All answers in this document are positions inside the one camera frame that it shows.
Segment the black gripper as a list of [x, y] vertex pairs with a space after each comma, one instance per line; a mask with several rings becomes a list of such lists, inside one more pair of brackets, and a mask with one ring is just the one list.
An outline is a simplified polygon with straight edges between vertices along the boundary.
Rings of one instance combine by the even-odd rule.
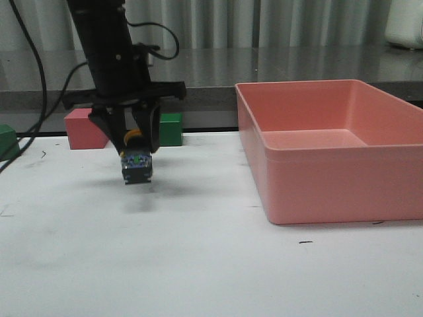
[[[102, 46], [95, 43], [81, 44], [87, 58], [95, 88], [69, 92], [63, 97], [65, 109], [77, 104], [101, 106], [127, 106], [132, 100], [186, 96], [184, 82], [155, 82], [149, 75], [149, 56], [159, 59], [157, 45], [140, 43], [123, 46]], [[158, 104], [141, 104], [132, 108], [132, 116], [141, 131], [141, 144], [155, 153], [160, 147], [159, 126], [161, 109]], [[92, 107], [89, 120], [94, 123], [114, 145], [118, 154], [124, 148], [126, 121], [121, 108]]]

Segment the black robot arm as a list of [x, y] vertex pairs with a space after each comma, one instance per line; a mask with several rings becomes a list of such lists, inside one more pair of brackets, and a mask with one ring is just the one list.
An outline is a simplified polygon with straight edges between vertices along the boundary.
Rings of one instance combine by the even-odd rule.
[[95, 87], [63, 97], [66, 109], [91, 105], [89, 119], [118, 152], [155, 153], [160, 146], [160, 99], [186, 96], [182, 81], [151, 80], [147, 56], [156, 47], [133, 44], [123, 1], [68, 1]]

